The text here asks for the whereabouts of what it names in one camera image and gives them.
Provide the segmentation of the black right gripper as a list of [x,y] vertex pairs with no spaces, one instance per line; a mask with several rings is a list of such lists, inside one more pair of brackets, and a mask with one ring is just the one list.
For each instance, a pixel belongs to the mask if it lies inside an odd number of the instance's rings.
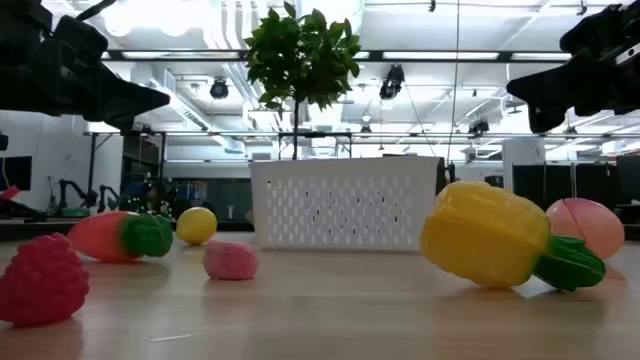
[[572,55],[569,60],[510,80],[507,92],[527,104],[532,133],[560,126],[571,108],[579,116],[629,113],[640,108],[640,50],[627,60],[617,57],[639,43],[640,5],[609,5],[561,37],[560,49]]

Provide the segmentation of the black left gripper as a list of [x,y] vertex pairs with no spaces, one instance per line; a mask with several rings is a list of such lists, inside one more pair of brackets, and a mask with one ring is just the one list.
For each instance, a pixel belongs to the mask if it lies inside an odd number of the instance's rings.
[[46,38],[31,24],[0,32],[0,109],[105,119],[118,131],[141,131],[135,116],[166,106],[170,96],[122,79],[102,64],[108,41],[63,16]]

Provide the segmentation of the orange toy carrot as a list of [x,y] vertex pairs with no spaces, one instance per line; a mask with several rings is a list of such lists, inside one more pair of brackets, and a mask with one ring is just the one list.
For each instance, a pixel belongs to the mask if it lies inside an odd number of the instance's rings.
[[124,263],[165,256],[172,247],[173,228],[161,215],[112,211],[84,218],[67,238],[72,248],[85,256]]

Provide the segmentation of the pink toy peach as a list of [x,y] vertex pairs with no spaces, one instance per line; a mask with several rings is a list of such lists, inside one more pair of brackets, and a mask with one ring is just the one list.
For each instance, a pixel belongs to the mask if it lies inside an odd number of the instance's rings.
[[615,255],[624,245],[625,232],[620,219],[607,207],[583,198],[565,198],[547,210],[551,232],[556,236],[582,239],[601,259]]

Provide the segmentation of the yellow toy lemon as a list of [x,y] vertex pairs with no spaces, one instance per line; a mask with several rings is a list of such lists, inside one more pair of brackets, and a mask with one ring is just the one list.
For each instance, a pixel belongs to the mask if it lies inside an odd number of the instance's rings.
[[176,222],[176,234],[188,245],[202,245],[217,232],[215,214],[204,207],[185,210]]

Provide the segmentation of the white perforated plastic basket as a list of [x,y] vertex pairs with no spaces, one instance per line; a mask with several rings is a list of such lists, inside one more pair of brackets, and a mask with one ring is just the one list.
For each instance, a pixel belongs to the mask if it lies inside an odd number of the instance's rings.
[[438,165],[438,158],[421,156],[252,163],[257,244],[416,253]]

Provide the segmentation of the black background metal rack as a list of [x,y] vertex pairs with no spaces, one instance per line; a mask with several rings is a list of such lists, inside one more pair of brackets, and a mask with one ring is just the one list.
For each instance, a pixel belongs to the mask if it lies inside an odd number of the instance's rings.
[[87,132],[90,138],[87,188],[98,193],[99,212],[147,212],[162,198],[167,151],[164,132]]

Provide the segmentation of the black background partition cabinet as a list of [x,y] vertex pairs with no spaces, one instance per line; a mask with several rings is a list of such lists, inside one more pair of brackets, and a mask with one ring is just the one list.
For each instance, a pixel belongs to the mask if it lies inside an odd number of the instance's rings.
[[513,192],[544,210],[565,198],[584,198],[608,208],[618,201],[618,178],[614,165],[514,165],[512,174]]

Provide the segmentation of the black background monitor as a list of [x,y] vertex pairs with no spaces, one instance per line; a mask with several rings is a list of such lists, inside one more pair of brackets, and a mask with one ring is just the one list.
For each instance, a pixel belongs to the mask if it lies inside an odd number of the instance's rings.
[[0,191],[16,186],[20,191],[31,189],[32,157],[0,157]]

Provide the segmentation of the yellow toy pineapple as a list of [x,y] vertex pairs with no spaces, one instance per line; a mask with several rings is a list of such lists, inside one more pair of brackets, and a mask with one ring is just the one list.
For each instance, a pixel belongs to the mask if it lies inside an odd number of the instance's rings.
[[607,272],[584,240],[554,235],[534,202],[483,182],[443,188],[425,218],[420,246],[432,264],[487,288],[511,288],[535,276],[574,291],[599,284]]

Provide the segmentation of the pink lumpy toy fruit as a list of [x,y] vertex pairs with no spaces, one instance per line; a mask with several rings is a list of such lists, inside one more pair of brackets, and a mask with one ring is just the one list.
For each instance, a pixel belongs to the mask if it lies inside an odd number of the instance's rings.
[[251,280],[257,273],[257,251],[247,243],[212,240],[206,245],[203,267],[212,280]]

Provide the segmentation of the potted green leafy tree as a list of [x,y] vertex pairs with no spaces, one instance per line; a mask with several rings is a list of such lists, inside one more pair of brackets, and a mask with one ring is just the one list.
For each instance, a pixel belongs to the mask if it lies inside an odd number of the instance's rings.
[[299,16],[289,2],[284,9],[284,16],[270,9],[245,40],[247,81],[262,85],[259,103],[268,109],[281,112],[286,101],[293,102],[292,158],[297,159],[300,105],[324,110],[347,94],[349,79],[360,73],[361,45],[347,19],[329,23],[318,9]]

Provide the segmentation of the red toy raspberry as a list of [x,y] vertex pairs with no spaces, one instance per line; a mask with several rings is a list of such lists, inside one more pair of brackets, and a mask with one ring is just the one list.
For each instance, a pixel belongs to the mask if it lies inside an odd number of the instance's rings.
[[17,248],[0,276],[0,321],[48,325],[77,312],[89,293],[89,274],[60,233],[32,238]]

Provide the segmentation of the black aluminium table frame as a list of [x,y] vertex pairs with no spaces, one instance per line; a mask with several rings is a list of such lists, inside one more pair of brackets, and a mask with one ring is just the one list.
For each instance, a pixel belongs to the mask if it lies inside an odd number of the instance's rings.
[[[79,219],[63,218],[66,221],[27,222],[22,219],[0,220],[0,240],[14,241],[53,232],[66,234]],[[640,242],[640,225],[624,225],[627,241]],[[218,232],[254,232],[250,223],[220,223]]]

